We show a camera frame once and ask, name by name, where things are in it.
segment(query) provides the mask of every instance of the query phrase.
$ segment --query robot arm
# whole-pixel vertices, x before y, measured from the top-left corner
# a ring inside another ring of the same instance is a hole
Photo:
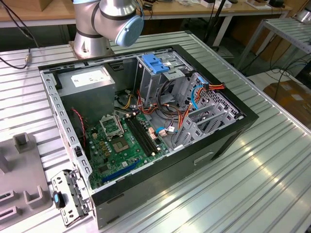
[[[74,50],[82,58],[111,53],[109,40],[128,47],[139,37],[143,19],[135,0],[74,0],[77,34]]]

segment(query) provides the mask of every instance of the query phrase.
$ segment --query metal shelf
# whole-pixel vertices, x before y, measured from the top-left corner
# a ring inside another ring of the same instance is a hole
[[[311,53],[311,25],[300,23],[294,18],[264,19],[257,27],[252,38],[241,54],[237,69],[239,69],[243,64],[246,56],[252,49],[254,43],[257,41],[260,33],[264,28],[269,29],[272,33],[275,33],[283,39],[287,40],[305,53]]]
[[[311,132],[260,92],[237,70],[185,32],[141,36],[115,53],[180,44],[259,115],[219,159],[121,216],[101,232],[289,232],[311,223]],[[26,50],[3,52],[14,65]],[[15,70],[0,63],[0,140],[21,132],[36,137],[48,182],[71,169],[37,66],[74,60],[67,45],[33,49],[33,65]],[[3,233],[97,232],[91,216],[69,229],[55,206]]]

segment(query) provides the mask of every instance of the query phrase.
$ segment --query wooden table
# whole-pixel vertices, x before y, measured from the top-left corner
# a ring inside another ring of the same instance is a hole
[[[12,7],[12,10],[25,22],[27,26],[45,26],[45,25],[64,25],[75,24],[74,8],[71,0],[53,0],[43,12],[34,12]],[[252,6],[239,0],[237,4],[233,4],[231,8],[224,8],[220,14],[225,20],[215,39],[214,46],[218,46],[224,36],[229,23],[233,16],[249,16],[249,15],[271,15],[278,14],[280,18],[286,17],[291,8],[273,8],[265,10],[257,10]],[[194,17],[210,17],[212,8],[206,8],[200,4],[193,6],[183,6],[176,1],[155,2],[153,5],[152,19],[170,19],[170,18],[194,18]],[[149,11],[144,11],[145,19],[151,18]],[[6,11],[0,9],[0,28],[15,27],[10,20]]]

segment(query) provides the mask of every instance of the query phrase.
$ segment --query cardboard box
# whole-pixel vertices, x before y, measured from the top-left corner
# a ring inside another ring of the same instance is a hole
[[[247,0],[247,2],[254,6],[265,6],[267,4],[265,0]]]
[[[277,83],[272,83],[263,91],[274,98],[276,87]],[[311,90],[292,80],[280,82],[276,102],[311,129]]]
[[[31,11],[43,11],[53,0],[4,0],[8,6]]]

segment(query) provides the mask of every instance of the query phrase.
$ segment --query blue pcie slot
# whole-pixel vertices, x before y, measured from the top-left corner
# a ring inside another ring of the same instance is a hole
[[[107,177],[104,177],[102,179],[102,182],[104,183],[104,182],[110,181],[110,180],[112,180],[114,178],[117,178],[120,175],[123,175],[124,173],[126,173],[126,172],[128,172],[130,170],[133,170],[139,162],[140,162],[140,160],[137,160],[133,164],[131,164],[131,165],[121,169],[120,171],[117,171],[117,172],[115,172],[115,173],[113,173],[113,174],[111,174],[111,175],[109,175]]]

